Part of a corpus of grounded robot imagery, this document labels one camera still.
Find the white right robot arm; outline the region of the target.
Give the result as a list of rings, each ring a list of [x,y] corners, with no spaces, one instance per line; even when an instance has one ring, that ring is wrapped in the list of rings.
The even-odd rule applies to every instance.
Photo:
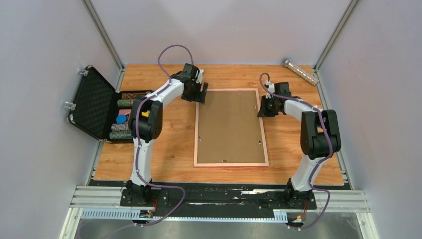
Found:
[[[334,110],[321,110],[301,98],[292,97],[287,82],[271,83],[267,80],[262,87],[266,95],[261,98],[259,118],[282,113],[301,124],[303,156],[295,174],[288,180],[284,194],[286,205],[296,208],[311,199],[321,167],[341,148],[337,115]]]

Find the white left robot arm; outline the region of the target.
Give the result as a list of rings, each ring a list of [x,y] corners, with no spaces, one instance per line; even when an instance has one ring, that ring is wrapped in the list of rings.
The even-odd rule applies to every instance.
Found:
[[[130,180],[125,187],[141,206],[152,201],[152,152],[163,128],[163,109],[177,97],[204,104],[208,83],[203,82],[203,74],[203,69],[187,63],[182,71],[170,75],[166,83],[156,91],[134,100],[129,118],[134,161]]]

